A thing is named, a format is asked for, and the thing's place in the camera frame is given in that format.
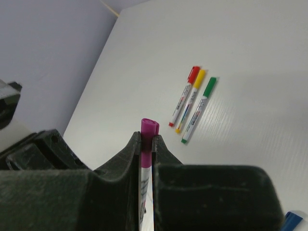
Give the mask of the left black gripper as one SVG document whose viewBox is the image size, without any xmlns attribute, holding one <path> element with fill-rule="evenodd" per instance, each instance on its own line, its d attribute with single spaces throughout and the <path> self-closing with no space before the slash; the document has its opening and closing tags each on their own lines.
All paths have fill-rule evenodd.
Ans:
<svg viewBox="0 0 308 231">
<path fill-rule="evenodd" d="M 0 83 L 0 168 L 1 170 L 86 169 L 58 130 L 29 133 L 13 119 L 22 86 Z"/>
</svg>

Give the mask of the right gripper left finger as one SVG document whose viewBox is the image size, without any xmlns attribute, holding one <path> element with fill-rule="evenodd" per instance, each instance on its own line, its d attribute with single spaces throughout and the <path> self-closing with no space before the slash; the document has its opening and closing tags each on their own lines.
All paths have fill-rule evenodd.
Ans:
<svg viewBox="0 0 308 231">
<path fill-rule="evenodd" d="M 1 170 L 3 231 L 137 231 L 141 135 L 95 170 Z"/>
</svg>

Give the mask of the yellow marker pen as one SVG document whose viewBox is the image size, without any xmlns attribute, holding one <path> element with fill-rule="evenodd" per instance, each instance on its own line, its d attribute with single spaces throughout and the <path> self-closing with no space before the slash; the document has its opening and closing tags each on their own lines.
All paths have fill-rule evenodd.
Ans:
<svg viewBox="0 0 308 231">
<path fill-rule="evenodd" d="M 199 70 L 199 73 L 198 73 L 198 75 L 197 75 L 197 77 L 195 79 L 195 82 L 194 82 L 193 86 L 192 86 L 192 90 L 191 90 L 189 99 L 188 99 L 188 101 L 187 101 L 187 103 L 185 105 L 185 108 L 183 110 L 182 117 L 181 117 L 180 121 L 178 122 L 178 124 L 176 126 L 175 132 L 177 134 L 180 134 L 182 129 L 184 128 L 184 125 L 185 125 L 185 123 L 187 121 L 187 118 L 188 118 L 188 115 L 190 113 L 190 110 L 191 110 L 191 108 L 193 106 L 193 103 L 195 101 L 195 98 L 197 96 L 198 90 L 199 90 L 199 88 L 200 88 L 200 86 L 201 86 L 201 84 L 202 84 L 202 82 L 203 82 L 203 80 L 204 80 L 204 78 L 206 76 L 206 73 L 207 73 L 207 71 L 204 70 L 204 69 L 200 69 Z"/>
</svg>

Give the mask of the red marker pen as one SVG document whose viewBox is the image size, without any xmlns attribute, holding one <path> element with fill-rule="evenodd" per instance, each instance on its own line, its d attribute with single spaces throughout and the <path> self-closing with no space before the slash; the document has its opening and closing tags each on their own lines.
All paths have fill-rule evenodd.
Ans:
<svg viewBox="0 0 308 231">
<path fill-rule="evenodd" d="M 192 84 L 194 83 L 194 81 L 195 81 L 199 71 L 200 71 L 200 66 L 193 66 L 192 67 L 192 69 L 190 71 L 190 74 L 188 76 L 188 79 L 187 79 L 187 84 L 186 84 L 186 86 L 185 86 L 185 88 L 183 90 L 183 93 L 181 94 L 181 97 L 180 97 L 180 99 L 179 99 L 179 101 L 177 103 L 177 106 L 176 106 L 176 108 L 174 110 L 172 118 L 171 118 L 171 120 L 170 120 L 170 122 L 168 124 L 170 127 L 173 127 L 175 122 L 176 122 L 176 120 L 178 119 L 178 116 L 179 116 L 180 111 L 181 111 L 181 109 L 183 107 L 183 104 L 184 104 L 184 102 L 185 102 L 185 100 L 186 100 L 186 98 L 188 96 L 188 93 L 191 90 Z"/>
</svg>

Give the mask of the green marker pen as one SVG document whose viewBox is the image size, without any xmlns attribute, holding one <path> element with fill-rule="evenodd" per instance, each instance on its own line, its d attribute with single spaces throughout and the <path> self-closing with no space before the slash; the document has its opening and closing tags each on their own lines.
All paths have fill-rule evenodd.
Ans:
<svg viewBox="0 0 308 231">
<path fill-rule="evenodd" d="M 190 140 L 196 126 L 198 120 L 201 118 L 203 111 L 206 108 L 208 98 L 211 95 L 212 90 L 214 89 L 216 82 L 217 82 L 217 77 L 211 77 L 210 80 L 208 81 L 208 84 L 203 92 L 203 95 L 199 101 L 199 104 L 181 138 L 181 143 L 187 144 L 188 141 Z"/>
</svg>

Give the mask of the purple marker pen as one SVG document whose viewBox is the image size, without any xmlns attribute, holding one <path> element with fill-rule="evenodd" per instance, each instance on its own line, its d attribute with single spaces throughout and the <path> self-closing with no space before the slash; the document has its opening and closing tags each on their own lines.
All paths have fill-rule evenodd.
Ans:
<svg viewBox="0 0 308 231">
<path fill-rule="evenodd" d="M 152 167 L 141 168 L 141 209 L 140 209 L 140 230 L 142 230 L 143 217 L 147 197 L 148 184 Z"/>
</svg>

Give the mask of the purple pen cap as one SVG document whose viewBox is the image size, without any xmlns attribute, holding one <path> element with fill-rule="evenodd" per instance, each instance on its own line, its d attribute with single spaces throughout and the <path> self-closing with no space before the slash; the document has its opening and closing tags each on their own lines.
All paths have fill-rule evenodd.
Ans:
<svg viewBox="0 0 308 231">
<path fill-rule="evenodd" d="M 143 118 L 141 120 L 141 167 L 152 165 L 152 140 L 159 133 L 159 123 Z"/>
</svg>

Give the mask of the blue pen cap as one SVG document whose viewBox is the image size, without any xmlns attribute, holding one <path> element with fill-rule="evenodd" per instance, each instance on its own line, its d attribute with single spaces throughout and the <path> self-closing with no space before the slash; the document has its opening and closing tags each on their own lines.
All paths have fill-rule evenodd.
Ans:
<svg viewBox="0 0 308 231">
<path fill-rule="evenodd" d="M 280 231 L 294 231 L 301 221 L 303 221 L 301 216 L 294 212 L 288 211 L 284 217 L 284 223 Z"/>
</svg>

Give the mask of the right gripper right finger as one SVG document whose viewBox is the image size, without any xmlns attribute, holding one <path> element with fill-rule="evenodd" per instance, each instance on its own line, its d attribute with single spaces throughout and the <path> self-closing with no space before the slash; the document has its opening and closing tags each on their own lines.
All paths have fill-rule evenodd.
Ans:
<svg viewBox="0 0 308 231">
<path fill-rule="evenodd" d="M 157 231 L 277 231 L 283 225 L 274 185 L 259 167 L 185 165 L 160 135 L 152 161 Z"/>
</svg>

